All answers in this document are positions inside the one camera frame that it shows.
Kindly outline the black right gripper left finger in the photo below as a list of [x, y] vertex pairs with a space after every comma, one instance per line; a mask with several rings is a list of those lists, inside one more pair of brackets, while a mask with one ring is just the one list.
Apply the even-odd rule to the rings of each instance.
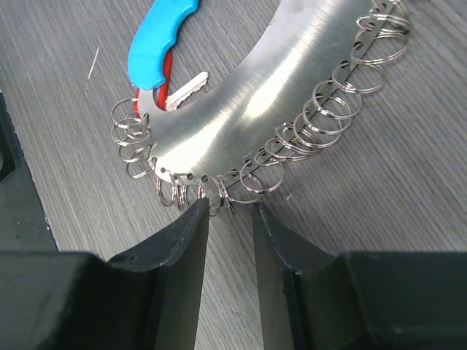
[[192, 349], [209, 233], [199, 199], [164, 229], [102, 260], [1, 254], [3, 349]]

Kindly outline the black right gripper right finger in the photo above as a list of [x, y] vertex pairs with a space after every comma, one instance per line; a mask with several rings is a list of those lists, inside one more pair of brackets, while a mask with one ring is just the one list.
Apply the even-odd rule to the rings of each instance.
[[466, 254], [333, 256], [252, 210], [266, 349], [464, 349]]

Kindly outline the metal crescent keyring holder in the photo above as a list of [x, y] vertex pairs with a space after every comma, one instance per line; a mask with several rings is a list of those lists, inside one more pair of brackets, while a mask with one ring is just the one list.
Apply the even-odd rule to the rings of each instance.
[[188, 192], [215, 202], [212, 216], [277, 189], [259, 171], [333, 146], [359, 114], [363, 97], [385, 83], [386, 63], [404, 54], [412, 22], [402, 1], [281, 1], [252, 51], [217, 87], [201, 72], [157, 100], [177, 32], [197, 1], [157, 1], [128, 51], [133, 110], [112, 109], [111, 135], [126, 173], [156, 176], [165, 207], [188, 207]]

